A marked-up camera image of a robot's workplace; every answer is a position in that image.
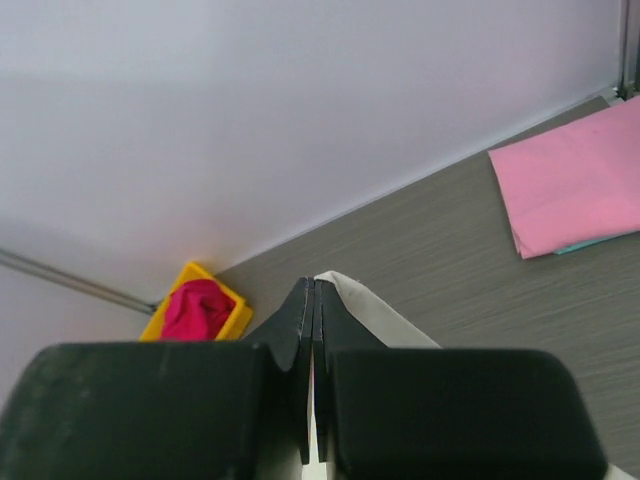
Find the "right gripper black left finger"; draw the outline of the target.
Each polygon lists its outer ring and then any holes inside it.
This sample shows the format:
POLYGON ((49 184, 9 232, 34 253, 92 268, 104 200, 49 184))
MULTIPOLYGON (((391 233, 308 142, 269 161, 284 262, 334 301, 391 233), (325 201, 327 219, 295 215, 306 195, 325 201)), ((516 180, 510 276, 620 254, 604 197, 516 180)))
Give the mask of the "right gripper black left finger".
POLYGON ((1 413, 5 479, 298 479, 313 282, 238 341, 59 343, 1 413))

